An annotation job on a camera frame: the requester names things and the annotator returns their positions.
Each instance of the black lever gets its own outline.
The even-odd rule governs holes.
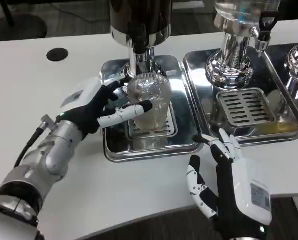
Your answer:
[[[265,10],[261,12],[260,20],[259,20],[259,37],[260,41],[269,41],[271,30],[278,22],[278,17],[280,12],[278,10]],[[271,22],[264,22],[266,18],[273,18]]]

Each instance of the robotic arm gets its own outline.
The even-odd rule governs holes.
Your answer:
[[[244,157],[234,136],[222,129],[221,140],[207,135],[193,140],[210,146],[217,162],[217,197],[199,173],[200,158],[193,155],[187,171],[191,196],[224,240],[264,240],[271,222],[270,194],[257,162]]]
[[[15,167],[0,186],[0,240],[43,240],[37,229],[39,214],[51,187],[67,173],[68,163],[88,134],[130,120],[152,109],[151,101],[104,110],[113,91],[127,78],[101,84],[99,79],[81,85],[61,106],[55,123],[44,116]],[[38,147],[23,156],[42,132],[51,132]],[[259,166],[242,154],[233,136],[220,130],[221,140],[199,135],[197,143],[210,146],[218,163],[217,197],[199,173],[200,158],[193,155],[187,171],[190,194],[202,213],[214,222],[225,240],[263,240],[271,222],[270,195]]]
[[[81,85],[61,105],[56,122],[44,116],[41,125],[20,154],[15,167],[0,186],[0,240],[42,240],[37,215],[51,187],[67,173],[77,145],[98,128],[130,120],[152,109],[149,100],[116,109],[103,110],[108,100],[117,100],[113,91],[128,78],[99,79]],[[26,150],[49,128],[51,132],[23,159]]]

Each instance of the silver robotic forearm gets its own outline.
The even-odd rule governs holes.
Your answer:
[[[68,170],[82,133],[61,121],[12,169],[0,186],[0,240],[40,240],[37,215],[51,187]]]

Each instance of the black cable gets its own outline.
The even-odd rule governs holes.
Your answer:
[[[21,160],[23,159],[25,153],[28,151],[28,149],[30,147],[32,147],[32,145],[35,143],[35,141],[39,138],[39,136],[41,136],[41,134],[44,132],[44,130],[42,128],[37,128],[35,130],[35,132],[33,133],[33,135],[31,136],[30,140],[28,140],[27,144],[25,145],[25,147],[22,149],[20,155],[18,156],[18,159],[16,160],[15,164],[14,164],[14,168],[16,168],[17,166],[20,165]]]
[[[57,10],[58,12],[60,12],[60,13],[68,14],[68,15],[74,16],[74,17],[76,17],[76,18],[78,18],[78,19],[81,19],[81,20],[85,21],[85,22],[88,23],[88,24],[94,24],[94,23],[97,23],[97,22],[105,22],[105,21],[108,21],[108,20],[109,20],[108,18],[99,18],[99,19],[96,19],[96,20],[92,20],[92,21],[91,21],[91,20],[87,20],[87,19],[83,18],[82,16],[79,16],[79,15],[77,15],[77,14],[75,14],[75,13],[72,13],[72,12],[69,12],[69,11],[61,10],[61,9],[59,9],[57,6],[53,5],[52,3],[49,3],[49,5],[50,5],[51,7],[53,7],[54,9],[56,9],[56,10]]]

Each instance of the stainless steel tray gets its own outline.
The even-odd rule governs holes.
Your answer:
[[[248,57],[253,66],[253,77],[244,89],[261,89],[263,101],[267,104],[266,111],[272,117],[270,121],[260,124],[239,125],[230,124],[228,116],[216,96],[223,90],[213,86],[206,76],[206,61],[216,49],[194,51],[188,53],[183,64],[193,98],[201,118],[209,124],[210,135],[217,137],[218,128],[224,128],[229,134],[236,136],[242,145],[255,145],[298,139],[298,122],[287,104],[285,96],[278,87],[279,79],[267,66],[263,57],[258,58],[253,48],[248,48]]]
[[[208,132],[208,126],[201,121],[193,104],[192,94],[187,80],[176,58],[168,55],[156,56],[155,61],[166,71],[172,88],[169,119],[172,121],[172,134],[146,134],[134,128],[133,122],[125,122],[103,130],[104,154],[112,162],[143,160],[161,158],[174,155],[193,153],[202,148],[201,144],[192,141],[192,136]],[[127,59],[112,60],[105,63],[101,70],[102,81],[106,81],[115,75],[122,74],[123,66]],[[118,89],[115,94],[119,96],[118,103],[125,104],[125,94]]]
[[[290,77],[285,68],[287,54],[296,45],[298,43],[270,46],[266,51],[266,61],[275,77],[283,84],[281,92],[290,99],[288,104],[298,120],[298,80]]]

